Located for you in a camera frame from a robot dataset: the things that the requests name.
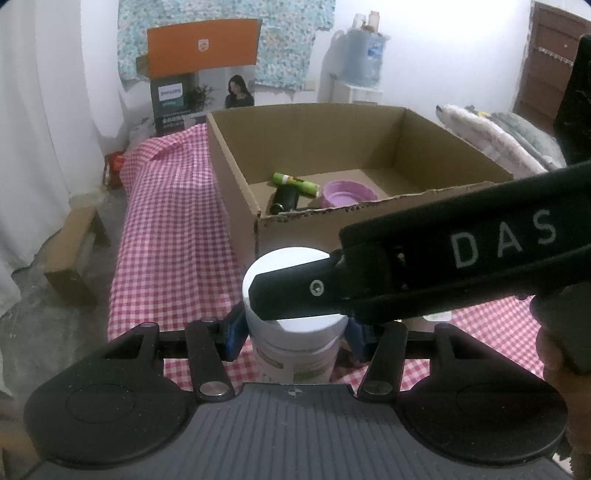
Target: purple bowl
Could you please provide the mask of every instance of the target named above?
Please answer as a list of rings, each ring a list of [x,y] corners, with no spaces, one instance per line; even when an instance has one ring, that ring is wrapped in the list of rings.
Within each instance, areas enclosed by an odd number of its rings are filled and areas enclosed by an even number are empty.
[[[347,207],[359,202],[377,200],[372,189],[353,180],[330,181],[322,190],[322,208]]]

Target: checkered tablecloth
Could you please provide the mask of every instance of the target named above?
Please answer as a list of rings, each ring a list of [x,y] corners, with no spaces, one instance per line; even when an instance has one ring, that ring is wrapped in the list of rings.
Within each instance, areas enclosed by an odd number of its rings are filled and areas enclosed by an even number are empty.
[[[126,159],[121,178],[129,202],[111,288],[109,339],[143,322],[165,331],[223,318],[239,300],[241,272],[209,163],[206,126],[143,143]],[[513,298],[493,301],[456,310],[452,323],[541,375],[538,325],[528,306]],[[235,387],[259,380],[250,341],[226,370]],[[331,381],[356,389],[364,372],[335,368]],[[186,361],[166,361],[165,374],[190,388]],[[407,361],[403,389],[427,374],[427,361]]]

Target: box packaging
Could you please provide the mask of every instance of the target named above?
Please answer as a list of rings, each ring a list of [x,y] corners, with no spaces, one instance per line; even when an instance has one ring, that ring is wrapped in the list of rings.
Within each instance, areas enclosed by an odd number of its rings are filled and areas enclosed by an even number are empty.
[[[204,123],[206,114],[254,105],[261,20],[241,18],[148,30],[148,70],[159,137]]]
[[[105,227],[93,206],[72,210],[51,239],[45,277],[63,300],[72,305],[96,305],[84,281],[94,243],[109,245]]]
[[[346,225],[511,180],[468,143],[400,107],[272,105],[208,114],[210,156],[232,247],[247,269],[283,247],[340,248]],[[378,195],[350,207],[270,215],[274,172],[356,180]],[[300,197],[299,207],[318,199]]]

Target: round black pad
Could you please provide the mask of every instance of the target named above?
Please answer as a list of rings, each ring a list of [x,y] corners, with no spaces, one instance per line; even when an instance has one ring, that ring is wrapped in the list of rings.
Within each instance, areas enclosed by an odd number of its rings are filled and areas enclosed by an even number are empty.
[[[105,468],[168,443],[189,417],[190,396],[137,361],[93,359],[36,390],[25,425],[44,459]]]
[[[431,375],[399,397],[409,432],[433,451],[478,465],[554,453],[567,409],[553,387],[455,327],[436,336]]]

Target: green tube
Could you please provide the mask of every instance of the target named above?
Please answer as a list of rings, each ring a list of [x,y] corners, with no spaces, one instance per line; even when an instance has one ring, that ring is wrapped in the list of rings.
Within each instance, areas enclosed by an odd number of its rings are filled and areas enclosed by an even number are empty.
[[[274,173],[273,183],[275,185],[293,185],[304,195],[310,195],[311,197],[317,197],[320,194],[320,186],[316,183],[283,175],[283,173]]]

